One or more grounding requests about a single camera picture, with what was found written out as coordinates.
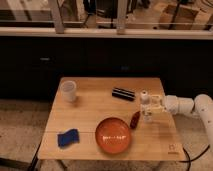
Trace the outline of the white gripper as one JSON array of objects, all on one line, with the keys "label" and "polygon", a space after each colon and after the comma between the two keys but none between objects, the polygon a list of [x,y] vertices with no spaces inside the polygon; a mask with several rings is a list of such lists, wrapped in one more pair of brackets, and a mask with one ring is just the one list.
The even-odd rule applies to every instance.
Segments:
[{"label": "white gripper", "polygon": [[[160,103],[162,102],[163,96],[162,95],[149,95],[150,98],[150,103]],[[175,97],[172,95],[167,95],[164,97],[163,99],[163,106],[140,106],[140,112],[143,115],[147,115],[149,113],[153,114],[153,113],[159,113],[162,112],[164,110],[164,108],[169,111],[170,113],[174,113],[175,109],[176,109],[176,105],[175,105]]]}]

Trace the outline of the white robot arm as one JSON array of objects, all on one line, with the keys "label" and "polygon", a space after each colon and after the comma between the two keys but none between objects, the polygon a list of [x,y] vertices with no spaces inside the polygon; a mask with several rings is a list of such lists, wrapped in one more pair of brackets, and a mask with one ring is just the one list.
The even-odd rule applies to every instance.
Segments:
[{"label": "white robot arm", "polygon": [[140,94],[140,113],[145,120],[150,120],[155,111],[165,111],[172,115],[183,114],[199,117],[204,124],[211,152],[213,153],[213,99],[206,94],[199,94],[194,99],[175,95]]}]

